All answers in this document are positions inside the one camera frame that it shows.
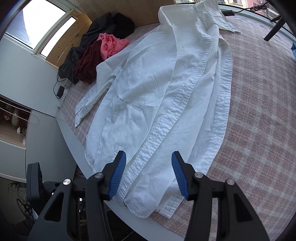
maroon cloth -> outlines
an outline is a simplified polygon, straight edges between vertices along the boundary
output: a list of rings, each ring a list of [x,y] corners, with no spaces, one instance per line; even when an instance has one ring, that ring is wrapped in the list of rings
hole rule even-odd
[[[75,78],[89,84],[96,79],[96,67],[99,63],[103,62],[101,45],[102,40],[97,40],[86,48],[82,58],[77,62],[74,68]]]

wooden wall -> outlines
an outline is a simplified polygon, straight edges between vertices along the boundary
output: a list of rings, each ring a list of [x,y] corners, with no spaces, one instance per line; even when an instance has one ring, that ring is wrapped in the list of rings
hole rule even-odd
[[[121,13],[130,18],[136,27],[158,23],[161,6],[175,4],[174,0],[77,0],[83,11],[94,21],[107,12]]]

pile of clothes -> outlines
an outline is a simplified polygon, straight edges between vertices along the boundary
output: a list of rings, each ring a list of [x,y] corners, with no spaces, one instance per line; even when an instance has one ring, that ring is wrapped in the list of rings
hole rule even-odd
[[[58,75],[73,84],[79,80],[91,84],[96,79],[96,66],[125,48],[125,39],[135,29],[133,21],[118,13],[112,17],[106,13],[92,22],[87,33],[82,35],[80,45],[72,47]]]

pink cloth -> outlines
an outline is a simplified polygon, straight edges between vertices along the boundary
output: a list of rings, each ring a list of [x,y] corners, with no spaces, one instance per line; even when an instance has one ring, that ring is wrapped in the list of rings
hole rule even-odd
[[[123,50],[130,43],[127,39],[118,39],[108,33],[100,34],[98,40],[102,40],[101,56],[103,60]]]

black cloth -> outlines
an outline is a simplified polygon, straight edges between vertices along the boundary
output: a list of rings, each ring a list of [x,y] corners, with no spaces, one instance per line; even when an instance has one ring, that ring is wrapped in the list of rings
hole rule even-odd
[[[79,59],[82,58],[87,46],[93,44],[101,33],[113,34],[116,38],[124,39],[135,30],[133,21],[118,13],[112,17],[111,13],[106,13],[92,22],[88,31],[82,35],[79,47],[72,47],[66,56],[64,63],[59,67],[59,77],[67,78],[73,84],[78,83],[74,76],[74,68]]]

